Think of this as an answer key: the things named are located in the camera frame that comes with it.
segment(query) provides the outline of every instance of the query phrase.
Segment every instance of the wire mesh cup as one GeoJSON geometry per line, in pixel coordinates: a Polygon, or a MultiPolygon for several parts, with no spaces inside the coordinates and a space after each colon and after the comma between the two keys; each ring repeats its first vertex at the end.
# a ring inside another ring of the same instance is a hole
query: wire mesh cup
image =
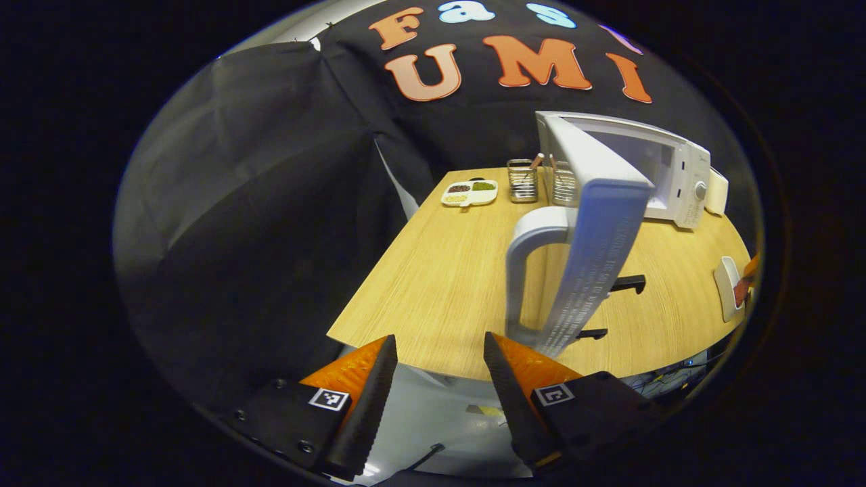
{"type": "Polygon", "coordinates": [[[532,169],[530,159],[510,159],[508,169],[508,196],[514,203],[532,203],[539,200],[538,167],[532,169]]]}

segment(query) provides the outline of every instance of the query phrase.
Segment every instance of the microwave door handle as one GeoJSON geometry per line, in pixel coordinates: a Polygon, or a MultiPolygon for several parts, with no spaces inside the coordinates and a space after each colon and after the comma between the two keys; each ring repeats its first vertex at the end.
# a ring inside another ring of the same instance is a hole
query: microwave door handle
{"type": "Polygon", "coordinates": [[[520,324],[523,290],[527,277],[527,258],[533,250],[547,244],[565,244],[571,232],[569,210],[561,206],[546,206],[524,215],[514,227],[514,237],[508,245],[505,262],[506,311],[505,336],[524,345],[533,346],[537,330],[520,324]]]}

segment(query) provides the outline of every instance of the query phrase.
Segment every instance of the light blue letter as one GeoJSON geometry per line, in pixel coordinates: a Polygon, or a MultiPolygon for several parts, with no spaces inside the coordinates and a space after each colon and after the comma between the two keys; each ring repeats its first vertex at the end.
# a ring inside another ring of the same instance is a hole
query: light blue letter
{"type": "Polygon", "coordinates": [[[490,20],[496,16],[495,13],[488,12],[481,3],[470,1],[443,3],[439,5],[439,10],[442,12],[439,20],[447,23],[460,23],[468,20],[490,20]]]}
{"type": "Polygon", "coordinates": [[[539,19],[550,23],[551,25],[567,27],[568,29],[576,29],[578,27],[572,19],[568,18],[568,15],[565,12],[556,10],[553,7],[538,5],[537,3],[527,3],[527,8],[538,14],[537,17],[539,19]]]}

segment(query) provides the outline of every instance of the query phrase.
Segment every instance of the wooden table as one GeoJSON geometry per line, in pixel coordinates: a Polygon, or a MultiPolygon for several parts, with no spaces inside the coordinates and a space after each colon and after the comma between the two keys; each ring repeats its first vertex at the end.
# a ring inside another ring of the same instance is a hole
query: wooden table
{"type": "MultiPolygon", "coordinates": [[[[484,332],[504,334],[505,254],[514,224],[546,205],[508,199],[504,168],[449,172],[382,255],[328,331],[353,347],[386,335],[397,337],[401,363],[432,373],[490,380],[482,357],[484,332]],[[496,200],[468,210],[443,205],[445,187],[474,177],[495,179],[496,200]]],[[[527,263],[521,319],[538,320],[545,281],[545,252],[527,263]]],[[[617,377],[684,360],[732,331],[743,317],[721,317],[713,271],[730,256],[742,273],[749,261],[740,234],[726,217],[704,213],[697,229],[645,220],[620,276],[644,274],[641,295],[613,293],[585,329],[608,328],[601,340],[580,340],[558,361],[577,372],[606,370],[617,377]]]]}

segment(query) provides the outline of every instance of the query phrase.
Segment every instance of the microwave control knob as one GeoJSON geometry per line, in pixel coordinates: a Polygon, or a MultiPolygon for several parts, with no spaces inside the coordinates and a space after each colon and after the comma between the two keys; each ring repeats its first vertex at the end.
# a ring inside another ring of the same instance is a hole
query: microwave control knob
{"type": "Polygon", "coordinates": [[[698,200],[703,200],[706,196],[707,183],[704,183],[703,181],[698,181],[698,184],[695,185],[695,198],[698,198],[698,200]]]}

